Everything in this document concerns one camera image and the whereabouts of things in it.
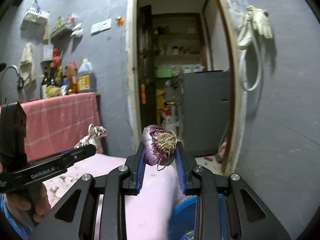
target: screw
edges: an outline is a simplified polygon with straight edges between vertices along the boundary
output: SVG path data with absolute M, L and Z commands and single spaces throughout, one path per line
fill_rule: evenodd
M 118 167 L 119 171 L 126 171 L 127 169 L 128 169 L 128 166 L 126 166 L 126 165 L 121 165 Z
M 231 179 L 232 180 L 239 180 L 240 179 L 240 176 L 238 174 L 231 174 Z
M 196 172 L 201 172 L 201 171 L 203 171 L 203 167 L 201 165 L 197 165 L 197 166 L 193 167 L 193 170 Z
M 81 179 L 84 180 L 84 181 L 87 181 L 91 178 L 91 175 L 90 174 L 84 174 L 82 175 Z

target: shelf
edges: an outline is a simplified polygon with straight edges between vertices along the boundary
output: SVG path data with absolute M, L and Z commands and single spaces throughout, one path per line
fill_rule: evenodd
M 158 27 L 159 25 L 167 25 L 168 23 L 176 23 L 176 22 L 182 22 L 182 23 L 195 23 L 196 24 L 196 15 L 184 15 L 184 16 L 170 16 L 170 15 L 153 15 L 152 16 L 152 23 L 155 27 Z
M 189 59 L 189 60 L 194 60 L 194 59 L 200 59 L 200 54 L 177 54 L 177 55 L 160 55 L 160 56 L 155 56 L 155 59 Z
M 172 77 L 167 77 L 166 79 L 168 79 L 168 78 L 178 78 L 178 76 L 172 76 Z
M 43 24 L 49 19 L 50 13 L 38 11 L 36 8 L 30 7 L 26 12 L 23 21 Z
M 73 26 L 67 26 L 67 24 L 63 24 L 61 27 L 59 27 L 58 29 L 55 29 L 50 34 L 50 38 L 53 40 L 59 40 L 67 34 L 70 35 L 72 33 L 72 29 L 73 29 Z
M 170 33 L 164 35 L 154 35 L 154 38 L 160 40 L 199 40 L 199 34 Z

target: glass bottle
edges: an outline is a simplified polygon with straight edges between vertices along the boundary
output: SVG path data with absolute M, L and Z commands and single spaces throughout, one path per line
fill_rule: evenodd
M 68 70 L 67 70 L 67 69 L 68 69 L 68 67 L 65 67 L 65 70 L 64 70 L 65 72 L 64 72 L 64 76 L 63 76 L 63 81 L 65 81 L 65 80 L 68 79 L 68 73 L 67 73 Z
M 62 84 L 63 84 L 62 66 L 58 68 L 56 83 L 59 85 L 59 87 L 62 87 Z
M 55 80 L 55 67 L 54 67 L 54 63 L 52 62 L 50 63 L 50 78 L 47 84 L 47 95 L 49 95 L 49 92 L 53 87 L 59 87 L 59 86 Z
M 41 97 L 41 99 L 46 99 L 46 98 L 48 98 L 48 96 L 47 96 L 47 84 L 48 84 L 47 69 L 45 69 L 44 75 L 42 75 L 41 77 L 43 77 L 43 79 L 42 79 L 41 87 L 40 87 L 40 97 Z

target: hanging towel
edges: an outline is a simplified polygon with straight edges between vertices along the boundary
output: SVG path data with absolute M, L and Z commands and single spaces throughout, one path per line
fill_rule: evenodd
M 33 80 L 36 79 L 35 62 L 33 61 L 33 45 L 27 42 L 18 65 L 21 77 L 24 81 L 24 89 L 28 91 Z

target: red onion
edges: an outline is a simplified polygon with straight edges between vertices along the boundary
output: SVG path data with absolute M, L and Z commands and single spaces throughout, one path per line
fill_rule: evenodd
M 150 166 L 157 164 L 164 168 L 172 164 L 177 145 L 174 132 L 167 131 L 161 126 L 150 125 L 143 130 L 142 140 L 146 149 L 146 164 Z

